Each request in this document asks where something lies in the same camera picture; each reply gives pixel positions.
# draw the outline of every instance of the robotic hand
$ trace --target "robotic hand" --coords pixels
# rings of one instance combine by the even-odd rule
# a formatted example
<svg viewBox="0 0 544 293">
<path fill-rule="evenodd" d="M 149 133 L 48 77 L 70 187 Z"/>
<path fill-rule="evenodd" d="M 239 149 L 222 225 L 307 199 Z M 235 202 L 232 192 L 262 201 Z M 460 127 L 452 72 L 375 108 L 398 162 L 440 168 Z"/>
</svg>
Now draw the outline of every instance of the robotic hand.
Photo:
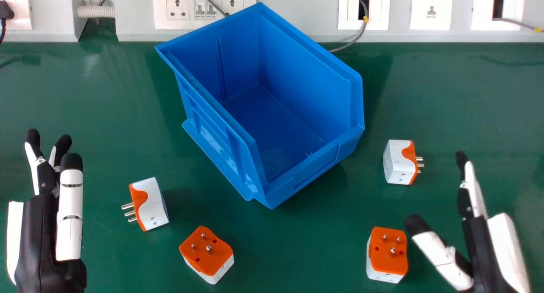
<svg viewBox="0 0 544 293">
<path fill-rule="evenodd" d="M 530 293 L 529 279 L 512 219 L 505 213 L 488 218 L 474 166 L 457 152 L 461 185 L 457 208 L 462 218 L 470 262 L 437 235 L 419 215 L 404 225 L 417 247 L 457 291 Z"/>
<path fill-rule="evenodd" d="M 34 196 L 10 202 L 8 210 L 8 274 L 20 293 L 83 293 L 87 287 L 80 259 L 83 161 L 68 153 L 71 145 L 70 136 L 63 135 L 47 162 L 37 130 L 27 132 Z"/>
</svg>

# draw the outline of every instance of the orange and white plug adapter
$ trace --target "orange and white plug adapter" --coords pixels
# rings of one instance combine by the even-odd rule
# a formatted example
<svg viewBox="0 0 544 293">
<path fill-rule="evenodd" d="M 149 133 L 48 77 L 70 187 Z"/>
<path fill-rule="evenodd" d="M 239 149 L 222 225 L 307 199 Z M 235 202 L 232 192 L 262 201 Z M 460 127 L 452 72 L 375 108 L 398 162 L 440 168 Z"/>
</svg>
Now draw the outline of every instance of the orange and white plug adapter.
<svg viewBox="0 0 544 293">
<path fill-rule="evenodd" d="M 125 214 L 126 217 L 134 216 L 128 219 L 129 222 L 138 221 L 142 231 L 151 231 L 169 222 L 167 206 L 155 177 L 131 183 L 128 189 L 132 202 L 121 209 L 134 208 Z"/>
<path fill-rule="evenodd" d="M 367 242 L 367 276 L 399 283 L 408 273 L 407 242 L 404 231 L 374 227 Z"/>
<path fill-rule="evenodd" d="M 185 263 L 207 283 L 215 285 L 235 263 L 232 248 L 210 229 L 200 226 L 181 245 Z"/>
<path fill-rule="evenodd" d="M 416 156 L 412 140 L 390 139 L 383 151 L 383 173 L 388 183 L 411 185 L 421 173 L 423 157 Z"/>
</svg>

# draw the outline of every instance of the gray wall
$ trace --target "gray wall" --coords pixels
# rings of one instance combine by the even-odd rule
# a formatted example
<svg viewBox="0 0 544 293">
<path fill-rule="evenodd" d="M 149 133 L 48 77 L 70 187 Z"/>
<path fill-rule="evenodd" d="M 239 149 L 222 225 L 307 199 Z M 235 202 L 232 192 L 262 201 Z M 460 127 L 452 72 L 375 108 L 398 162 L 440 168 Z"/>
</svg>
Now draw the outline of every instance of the gray wall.
<svg viewBox="0 0 544 293">
<path fill-rule="evenodd" d="M 357 31 L 337 30 L 338 0 L 257 0 L 265 3 L 319 42 L 346 41 Z M 410 31 L 411 0 L 391 0 L 388 31 L 367 31 L 361 42 L 544 42 L 531 30 L 471 31 L 472 0 L 453 0 L 451 28 L 446 32 Z M 121 41 L 165 41 L 184 30 L 155 30 L 152 0 L 115 0 Z M 544 0 L 525 0 L 523 21 L 544 27 Z"/>
</svg>

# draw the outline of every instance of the electrical outlet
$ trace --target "electrical outlet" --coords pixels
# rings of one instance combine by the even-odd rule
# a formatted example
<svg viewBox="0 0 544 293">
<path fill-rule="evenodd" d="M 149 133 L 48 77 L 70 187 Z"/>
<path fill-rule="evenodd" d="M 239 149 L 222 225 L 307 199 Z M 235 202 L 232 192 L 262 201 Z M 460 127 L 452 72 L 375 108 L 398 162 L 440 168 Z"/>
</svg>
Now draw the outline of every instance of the electrical outlet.
<svg viewBox="0 0 544 293">
<path fill-rule="evenodd" d="M 32 30 L 30 0 L 5 0 L 15 13 L 15 18 L 6 20 L 7 30 Z"/>
<path fill-rule="evenodd" d="M 493 17 L 522 21 L 525 0 L 474 0 L 472 7 L 472 30 L 519 31 L 520 26 L 495 21 Z"/>
<path fill-rule="evenodd" d="M 338 0 L 338 30 L 359 30 L 362 26 L 359 0 Z M 366 30 L 387 30 L 389 28 L 389 1 L 368 0 Z"/>
<path fill-rule="evenodd" d="M 167 0 L 167 19 L 189 20 L 189 2 L 187 0 Z"/>
<path fill-rule="evenodd" d="M 228 15 L 257 3 L 257 0 L 212 1 Z M 194 30 L 224 18 L 206 0 L 153 0 L 153 15 L 157 30 Z"/>
<path fill-rule="evenodd" d="M 412 0 L 410 30 L 449 30 L 453 0 Z"/>
<path fill-rule="evenodd" d="M 232 15 L 243 10 L 244 0 L 221 0 L 221 9 L 225 14 Z"/>
</svg>

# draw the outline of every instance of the green table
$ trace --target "green table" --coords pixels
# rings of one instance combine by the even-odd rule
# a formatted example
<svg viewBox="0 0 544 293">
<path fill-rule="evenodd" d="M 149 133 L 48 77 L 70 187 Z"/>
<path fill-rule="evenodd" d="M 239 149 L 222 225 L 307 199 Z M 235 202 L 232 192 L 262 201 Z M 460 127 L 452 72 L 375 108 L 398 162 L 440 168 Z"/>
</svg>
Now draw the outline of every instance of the green table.
<svg viewBox="0 0 544 293">
<path fill-rule="evenodd" d="M 245 202 L 182 129 L 177 84 L 154 45 L 119 43 L 112 24 L 89 23 L 78 44 L 0 46 L 0 233 L 8 201 L 32 195 L 26 130 L 41 132 L 47 156 L 69 133 L 85 166 L 88 293 L 454 292 L 413 243 L 402 283 L 370 281 L 365 245 L 374 226 L 401 229 L 419 212 L 466 254 L 459 149 L 474 161 L 489 213 L 514 219 L 534 292 L 544 286 L 543 45 L 357 44 L 338 53 L 363 76 L 367 129 L 354 154 L 276 210 Z M 414 140 L 425 157 L 410 187 L 385 183 L 390 138 Z M 142 233 L 120 207 L 129 183 L 153 176 L 170 223 Z M 235 253 L 215 287 L 178 251 L 198 225 Z M 5 272 L 0 291 L 16 291 Z"/>
</svg>

